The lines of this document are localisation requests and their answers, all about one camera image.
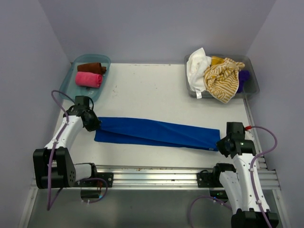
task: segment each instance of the gray plastic bin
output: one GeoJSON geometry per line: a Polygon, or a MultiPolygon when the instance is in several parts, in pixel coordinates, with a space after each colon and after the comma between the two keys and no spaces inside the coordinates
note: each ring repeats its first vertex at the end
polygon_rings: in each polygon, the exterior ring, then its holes
{"type": "MultiPolygon", "coordinates": [[[[254,94],[257,94],[260,92],[260,88],[258,87],[256,74],[253,70],[251,61],[246,56],[240,56],[240,55],[208,55],[208,56],[217,56],[220,58],[231,58],[236,62],[242,62],[245,64],[244,70],[248,70],[250,72],[250,78],[244,83],[243,92],[236,94],[233,98],[244,98],[245,96],[251,96],[254,94]]],[[[186,86],[188,89],[189,96],[196,98],[196,92],[192,91],[189,86],[188,78],[187,78],[187,62],[190,55],[185,56],[185,76],[186,76],[186,86]]],[[[202,98],[213,98],[213,96],[207,92],[204,91],[201,93],[202,98]]]]}

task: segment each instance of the clear plastic tray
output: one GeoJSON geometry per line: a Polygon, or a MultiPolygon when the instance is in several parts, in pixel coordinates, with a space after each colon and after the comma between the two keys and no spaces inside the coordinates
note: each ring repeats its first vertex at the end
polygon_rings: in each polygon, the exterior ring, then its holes
{"type": "MultiPolygon", "coordinates": [[[[250,72],[250,78],[244,83],[243,92],[236,94],[233,98],[244,98],[245,96],[249,97],[251,95],[257,94],[260,92],[260,88],[257,83],[256,74],[253,70],[251,61],[246,56],[240,55],[208,55],[208,56],[218,56],[220,58],[231,58],[236,62],[242,62],[245,64],[243,70],[248,70],[250,72]]],[[[186,86],[188,89],[189,96],[196,98],[196,92],[192,91],[189,86],[188,77],[187,77],[187,62],[190,55],[185,56],[185,76],[186,76],[186,86]]],[[[201,93],[202,98],[213,98],[213,96],[208,92],[204,91],[201,93]]]]}
{"type": "Polygon", "coordinates": [[[105,81],[109,75],[111,60],[107,56],[87,54],[76,58],[69,69],[65,79],[63,80],[60,91],[69,95],[71,98],[75,96],[88,96],[95,102],[105,85],[105,81]],[[99,88],[89,88],[84,86],[77,86],[75,83],[75,76],[77,74],[77,66],[84,63],[101,63],[103,67],[106,67],[106,73],[103,75],[103,82],[99,88]]]}

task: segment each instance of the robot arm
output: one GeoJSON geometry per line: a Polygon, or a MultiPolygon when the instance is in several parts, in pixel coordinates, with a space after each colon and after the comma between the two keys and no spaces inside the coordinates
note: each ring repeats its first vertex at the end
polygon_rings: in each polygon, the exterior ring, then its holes
{"type": "Polygon", "coordinates": [[[251,162],[256,155],[256,150],[251,140],[245,140],[245,128],[242,123],[227,123],[227,136],[217,142],[218,150],[226,157],[231,156],[233,164],[218,163],[213,168],[213,177],[224,187],[233,216],[232,228],[267,227],[263,213],[266,214],[271,227],[278,225],[278,216],[270,212],[263,195],[261,183],[257,174],[257,164],[251,162]],[[255,187],[259,201],[256,201],[251,173],[255,180],[255,187]]]}
{"type": "Polygon", "coordinates": [[[74,165],[69,154],[76,136],[83,127],[88,131],[100,128],[101,122],[90,108],[90,98],[76,96],[75,105],[67,110],[67,114],[69,122],[64,131],[60,133],[67,123],[66,116],[63,117],[62,124],[53,139],[43,149],[36,149],[33,153],[36,183],[40,189],[48,188],[48,161],[54,142],[56,146],[53,161],[56,161],[56,164],[52,166],[51,188],[73,187],[75,182],[94,178],[96,175],[96,167],[93,163],[74,165]]]}

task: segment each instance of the red cable connector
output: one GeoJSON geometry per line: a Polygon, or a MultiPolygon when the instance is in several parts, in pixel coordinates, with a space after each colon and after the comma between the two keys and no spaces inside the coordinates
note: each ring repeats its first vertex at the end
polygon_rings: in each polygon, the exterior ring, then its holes
{"type": "Polygon", "coordinates": [[[245,131],[248,131],[248,130],[250,130],[250,129],[252,129],[252,126],[247,126],[247,127],[245,127],[245,131]]]}

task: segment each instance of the white towel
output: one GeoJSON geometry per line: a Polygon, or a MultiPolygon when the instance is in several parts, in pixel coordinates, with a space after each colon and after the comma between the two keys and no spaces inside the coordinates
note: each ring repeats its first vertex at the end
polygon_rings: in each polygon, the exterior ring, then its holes
{"type": "Polygon", "coordinates": [[[190,89],[197,92],[197,98],[199,94],[206,90],[204,84],[204,72],[208,66],[211,65],[211,57],[206,56],[203,48],[200,48],[193,52],[187,62],[187,77],[190,89]]]}

